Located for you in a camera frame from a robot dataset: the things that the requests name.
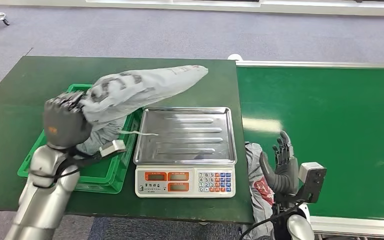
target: table edge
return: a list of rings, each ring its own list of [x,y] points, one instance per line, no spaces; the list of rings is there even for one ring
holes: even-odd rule
[[[317,234],[384,238],[384,220],[311,216],[311,227]]]
[[[236,60],[237,67],[380,68],[384,63]]]

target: green plastic crate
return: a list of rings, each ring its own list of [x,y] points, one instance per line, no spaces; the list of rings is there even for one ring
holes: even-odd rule
[[[90,84],[72,84],[68,92],[86,91],[92,85]],[[142,118],[142,109],[139,109],[128,115],[124,123],[124,131],[138,131]],[[135,149],[136,134],[121,134],[118,139],[124,141],[126,151],[110,159],[105,159],[100,163],[85,167],[80,171],[80,179],[75,187],[77,191],[118,194],[123,187],[126,171],[130,163],[133,151]],[[18,176],[27,178],[30,161],[33,153],[40,146],[47,142],[45,132],[42,131],[39,138],[34,143],[28,155],[25,157],[18,169]]]

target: floor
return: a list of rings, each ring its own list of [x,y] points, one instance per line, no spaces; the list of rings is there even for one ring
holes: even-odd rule
[[[384,17],[0,6],[0,81],[25,55],[384,63]],[[0,212],[0,240],[12,212]],[[234,224],[66,216],[55,239],[237,239]]]

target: white bag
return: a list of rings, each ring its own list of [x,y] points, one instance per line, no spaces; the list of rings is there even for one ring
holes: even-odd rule
[[[248,163],[249,191],[251,193],[252,211],[256,223],[272,216],[274,193],[266,182],[260,167],[260,154],[263,151],[258,143],[245,142],[246,160]],[[243,225],[242,232],[249,226]],[[243,239],[256,240],[262,236],[269,236],[273,229],[271,222],[264,223],[251,230]]]
[[[130,70],[101,77],[80,101],[83,114],[93,128],[91,137],[77,148],[88,154],[95,153],[103,144],[118,138],[127,115],[186,91],[207,73],[208,69],[203,66],[186,65]]]

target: black cable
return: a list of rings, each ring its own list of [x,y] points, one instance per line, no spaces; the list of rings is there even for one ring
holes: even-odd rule
[[[270,218],[267,218],[266,220],[262,220],[262,221],[260,221],[260,222],[255,223],[254,225],[252,225],[250,228],[248,228],[246,231],[244,231],[244,232],[240,235],[239,240],[243,240],[244,237],[245,237],[245,235],[247,235],[249,232],[251,232],[251,231],[252,231],[253,229],[255,229],[256,227],[258,227],[258,226],[260,226],[260,225],[262,225],[262,224],[265,224],[265,223],[267,223],[267,222],[271,222],[271,221],[273,221],[273,220],[275,220],[275,219],[277,219],[277,218],[279,218],[279,217],[282,217],[282,216],[285,216],[285,215],[288,215],[288,214],[292,213],[293,211],[297,210],[298,207],[299,207],[301,204],[303,204],[303,203],[304,203],[304,201],[300,201],[300,202],[298,202],[297,205],[295,205],[294,207],[292,207],[291,209],[289,209],[289,210],[287,210],[287,211],[284,211],[284,212],[282,212],[282,213],[280,213],[280,214],[278,214],[278,215],[272,215]]]
[[[75,155],[79,155],[83,158],[75,159],[74,158]],[[101,160],[102,160],[102,158],[101,158],[101,154],[99,151],[97,151],[93,155],[89,155],[89,154],[81,152],[81,151],[77,150],[75,147],[73,147],[73,148],[68,149],[67,160],[63,162],[63,164],[65,164],[65,165],[63,166],[63,164],[61,164],[60,167],[62,167],[62,168],[59,171],[57,170],[57,172],[62,173],[66,168],[68,168],[69,166],[72,166],[72,165],[77,166],[76,170],[67,172],[66,174],[48,175],[48,174],[42,174],[42,172],[40,172],[38,170],[28,169],[28,173],[33,174],[33,175],[38,176],[38,177],[53,179],[54,181],[56,181],[60,178],[75,174],[75,173],[79,172],[82,168],[87,167],[87,166],[92,165],[92,164],[96,164],[96,163],[100,162]]]

